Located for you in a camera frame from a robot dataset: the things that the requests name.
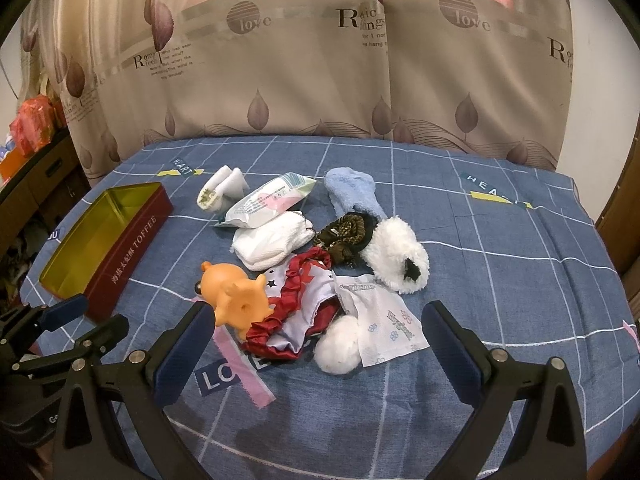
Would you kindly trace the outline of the small white printed sock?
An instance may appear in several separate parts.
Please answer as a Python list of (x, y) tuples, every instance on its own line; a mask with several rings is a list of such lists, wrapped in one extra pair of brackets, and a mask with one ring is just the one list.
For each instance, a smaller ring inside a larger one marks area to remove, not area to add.
[(248, 184), (240, 168), (220, 167), (198, 192), (196, 204), (205, 211), (219, 212), (245, 196)]

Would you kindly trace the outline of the red plastic bag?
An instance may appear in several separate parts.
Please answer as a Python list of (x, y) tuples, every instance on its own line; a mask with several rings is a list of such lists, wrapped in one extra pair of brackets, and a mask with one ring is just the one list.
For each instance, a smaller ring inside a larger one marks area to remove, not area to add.
[(46, 96), (24, 101), (18, 109), (10, 133), (16, 148), (30, 157), (51, 142), (55, 132), (55, 112)]

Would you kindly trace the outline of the orange rubber pig toy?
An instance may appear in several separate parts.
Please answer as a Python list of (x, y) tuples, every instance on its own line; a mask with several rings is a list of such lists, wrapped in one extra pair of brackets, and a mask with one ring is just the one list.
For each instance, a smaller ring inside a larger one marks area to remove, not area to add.
[(201, 264), (201, 271), (196, 293), (214, 309), (216, 325), (231, 326), (239, 340), (244, 341), (253, 324), (272, 313), (264, 274), (249, 278), (239, 266), (209, 261)]

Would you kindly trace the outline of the beige leaf print curtain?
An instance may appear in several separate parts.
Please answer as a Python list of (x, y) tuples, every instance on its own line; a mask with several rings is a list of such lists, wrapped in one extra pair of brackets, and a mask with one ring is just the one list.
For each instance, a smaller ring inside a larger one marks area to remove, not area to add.
[(570, 0), (32, 0), (23, 89), (86, 175), (216, 134), (384, 139), (555, 170)]

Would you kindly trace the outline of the black gold patterned scarf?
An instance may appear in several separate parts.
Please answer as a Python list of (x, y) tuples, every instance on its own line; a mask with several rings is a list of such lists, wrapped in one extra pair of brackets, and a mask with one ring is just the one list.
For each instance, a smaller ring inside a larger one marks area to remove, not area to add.
[(377, 226), (377, 218), (351, 211), (317, 232), (311, 243), (325, 250), (336, 266), (356, 266)]

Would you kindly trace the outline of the wet wipes pack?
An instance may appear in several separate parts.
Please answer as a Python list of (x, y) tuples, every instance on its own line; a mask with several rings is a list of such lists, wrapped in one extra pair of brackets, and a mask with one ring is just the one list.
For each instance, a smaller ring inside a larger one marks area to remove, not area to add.
[(287, 172), (256, 188), (233, 205), (218, 223), (222, 228), (256, 229), (307, 197), (316, 180)]

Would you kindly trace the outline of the white socks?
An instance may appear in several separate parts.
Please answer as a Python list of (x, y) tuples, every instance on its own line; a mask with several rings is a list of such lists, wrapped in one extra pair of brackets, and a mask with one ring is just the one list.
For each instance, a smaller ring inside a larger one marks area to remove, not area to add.
[(263, 271), (282, 262), (314, 237), (314, 226), (299, 211), (285, 211), (255, 229), (238, 229), (231, 251), (248, 270)]

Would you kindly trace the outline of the orange box on cabinet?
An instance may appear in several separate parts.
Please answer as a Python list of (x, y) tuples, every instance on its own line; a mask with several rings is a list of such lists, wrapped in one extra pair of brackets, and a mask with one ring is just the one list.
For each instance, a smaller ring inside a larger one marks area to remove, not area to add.
[(9, 151), (4, 159), (0, 162), (0, 172), (2, 181), (6, 182), (12, 179), (28, 162), (28, 158), (18, 149)]

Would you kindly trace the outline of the dark wooden cabinet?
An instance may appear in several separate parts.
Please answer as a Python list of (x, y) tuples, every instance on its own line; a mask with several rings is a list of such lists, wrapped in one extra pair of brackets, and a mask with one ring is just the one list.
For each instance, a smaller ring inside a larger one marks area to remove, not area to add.
[(89, 191), (70, 133), (60, 130), (1, 190), (1, 255), (30, 222), (51, 233)]

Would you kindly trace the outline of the white floral mesh cloth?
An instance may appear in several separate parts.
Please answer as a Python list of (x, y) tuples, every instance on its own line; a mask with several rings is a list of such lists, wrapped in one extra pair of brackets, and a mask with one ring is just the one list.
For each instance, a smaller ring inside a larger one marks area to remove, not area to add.
[(401, 296), (373, 275), (334, 276), (343, 310), (358, 320), (358, 350), (363, 367), (375, 366), (427, 349), (421, 322)]

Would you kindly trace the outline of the light blue towel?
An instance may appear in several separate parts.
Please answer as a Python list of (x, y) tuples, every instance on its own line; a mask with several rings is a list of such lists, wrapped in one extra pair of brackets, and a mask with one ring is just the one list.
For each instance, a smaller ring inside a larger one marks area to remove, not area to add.
[(326, 173), (323, 183), (337, 217), (361, 212), (376, 220), (387, 218), (376, 198), (375, 182), (370, 174), (350, 167), (338, 167)]

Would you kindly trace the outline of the white fluffy panda plush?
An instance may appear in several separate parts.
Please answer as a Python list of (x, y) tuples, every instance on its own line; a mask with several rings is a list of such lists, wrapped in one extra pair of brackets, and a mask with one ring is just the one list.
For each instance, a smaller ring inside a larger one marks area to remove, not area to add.
[(398, 294), (413, 294), (428, 283), (427, 252), (411, 226), (397, 216), (378, 222), (360, 256), (374, 276)]

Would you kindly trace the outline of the white fluffy pompom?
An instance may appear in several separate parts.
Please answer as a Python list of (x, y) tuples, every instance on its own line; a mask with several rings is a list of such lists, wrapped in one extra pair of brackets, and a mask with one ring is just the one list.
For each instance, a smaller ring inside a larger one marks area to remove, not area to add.
[(314, 347), (314, 362), (323, 373), (346, 375), (361, 362), (358, 318), (343, 315), (332, 322)]

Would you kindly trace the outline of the red white ruffled garment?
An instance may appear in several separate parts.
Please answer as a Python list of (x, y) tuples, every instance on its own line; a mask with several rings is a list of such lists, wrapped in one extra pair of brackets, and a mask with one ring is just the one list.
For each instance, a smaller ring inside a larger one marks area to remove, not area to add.
[(294, 361), (305, 341), (321, 335), (334, 320), (337, 299), (328, 252), (313, 247), (289, 255), (265, 272), (265, 293), (271, 313), (250, 326), (241, 348), (258, 358)]

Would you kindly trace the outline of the red gold toffee tin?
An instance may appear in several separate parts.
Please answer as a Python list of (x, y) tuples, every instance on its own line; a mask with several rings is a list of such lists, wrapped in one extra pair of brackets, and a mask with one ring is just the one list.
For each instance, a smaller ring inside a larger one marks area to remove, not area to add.
[(105, 321), (171, 213), (160, 182), (109, 188), (55, 249), (41, 271), (40, 284), (58, 299), (84, 295), (86, 317), (95, 323)]

